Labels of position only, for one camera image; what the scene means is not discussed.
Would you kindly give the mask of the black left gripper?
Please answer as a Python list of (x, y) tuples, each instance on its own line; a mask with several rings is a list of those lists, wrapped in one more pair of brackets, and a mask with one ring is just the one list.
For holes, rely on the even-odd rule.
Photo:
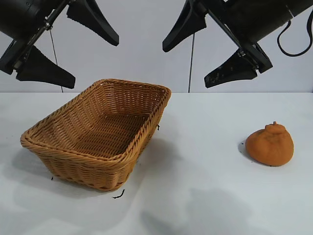
[[(54, 64), (34, 44), (67, 6), (66, 0), (2, 0), (0, 31), (12, 42), (0, 58), (0, 70), (17, 71), (19, 81), (43, 82), (73, 89), (75, 77)], [(95, 0), (72, 0), (67, 17), (89, 28), (113, 46), (119, 35), (102, 14)]]

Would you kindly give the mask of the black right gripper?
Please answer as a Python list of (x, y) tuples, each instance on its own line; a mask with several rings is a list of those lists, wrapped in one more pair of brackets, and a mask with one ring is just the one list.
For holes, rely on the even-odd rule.
[(293, 18), (283, 0), (186, 0), (173, 28), (162, 42), (169, 52), (190, 35), (206, 28), (209, 15), (238, 46), (222, 65), (204, 77), (206, 88), (252, 80), (272, 68), (258, 42)]

